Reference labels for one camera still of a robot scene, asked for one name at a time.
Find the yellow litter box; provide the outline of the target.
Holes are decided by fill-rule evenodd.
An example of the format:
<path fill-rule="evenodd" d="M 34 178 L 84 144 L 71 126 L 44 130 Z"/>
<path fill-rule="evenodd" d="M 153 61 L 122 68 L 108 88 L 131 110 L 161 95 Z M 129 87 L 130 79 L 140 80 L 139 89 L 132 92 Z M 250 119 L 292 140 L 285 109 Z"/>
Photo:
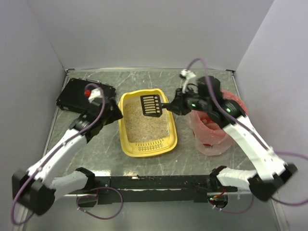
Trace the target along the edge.
<path fill-rule="evenodd" d="M 123 113 L 123 108 L 127 103 L 141 101 L 140 96 L 152 94 L 158 94 L 163 103 L 168 103 L 168 99 L 161 89 L 143 89 L 124 93 L 120 98 L 118 106 Z M 136 158 L 151 157 L 167 153 L 176 147 L 178 143 L 178 136 L 173 115 L 169 111 L 163 112 L 167 113 L 169 135 L 165 138 L 157 139 L 154 141 L 129 142 L 124 118 L 119 121 L 118 124 L 121 147 L 126 155 Z"/>

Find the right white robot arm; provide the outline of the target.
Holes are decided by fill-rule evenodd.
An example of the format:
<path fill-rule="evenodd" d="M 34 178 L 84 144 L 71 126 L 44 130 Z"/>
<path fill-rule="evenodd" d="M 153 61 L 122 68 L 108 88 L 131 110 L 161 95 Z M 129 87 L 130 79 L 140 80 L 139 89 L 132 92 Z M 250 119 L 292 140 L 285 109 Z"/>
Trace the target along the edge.
<path fill-rule="evenodd" d="M 226 166 L 215 168 L 213 177 L 222 186 L 232 186 L 250 192 L 260 201 L 269 200 L 296 172 L 297 167 L 276 155 L 254 129 L 244 109 L 235 101 L 224 99 L 220 81 L 207 76 L 199 78 L 196 90 L 189 88 L 194 74 L 181 75 L 182 88 L 165 108 L 184 116 L 190 111 L 204 112 L 240 146 L 255 167 L 236 170 Z"/>

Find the black litter scoop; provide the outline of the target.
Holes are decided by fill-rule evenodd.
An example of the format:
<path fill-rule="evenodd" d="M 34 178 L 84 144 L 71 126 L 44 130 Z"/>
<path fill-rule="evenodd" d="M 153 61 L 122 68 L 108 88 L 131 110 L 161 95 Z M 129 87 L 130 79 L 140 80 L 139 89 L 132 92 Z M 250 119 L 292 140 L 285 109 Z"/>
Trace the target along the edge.
<path fill-rule="evenodd" d="M 140 96 L 142 113 L 144 116 L 160 117 L 163 109 L 167 109 L 169 103 L 162 103 L 158 94 Z"/>

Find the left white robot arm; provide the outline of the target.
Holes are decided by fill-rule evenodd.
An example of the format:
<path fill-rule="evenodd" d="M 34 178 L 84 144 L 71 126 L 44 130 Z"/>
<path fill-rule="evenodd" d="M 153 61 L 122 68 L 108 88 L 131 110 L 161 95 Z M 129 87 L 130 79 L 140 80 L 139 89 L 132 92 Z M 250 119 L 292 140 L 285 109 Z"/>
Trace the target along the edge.
<path fill-rule="evenodd" d="M 83 167 L 65 177 L 57 177 L 61 168 L 101 129 L 123 115 L 114 98 L 94 99 L 69 126 L 50 151 L 28 170 L 17 170 L 12 176 L 13 203 L 19 203 L 41 216 L 62 196 L 74 191 L 90 191 L 95 174 Z"/>

